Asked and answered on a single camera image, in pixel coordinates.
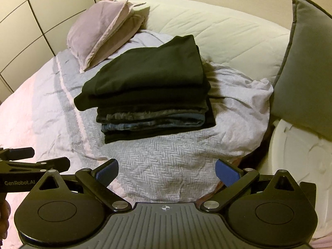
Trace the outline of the person left hand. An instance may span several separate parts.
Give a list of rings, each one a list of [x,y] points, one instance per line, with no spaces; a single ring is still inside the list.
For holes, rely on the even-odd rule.
[[[0,219],[1,240],[7,238],[10,214],[11,214],[10,204],[6,200],[4,200],[3,204],[1,205],[1,219]]]

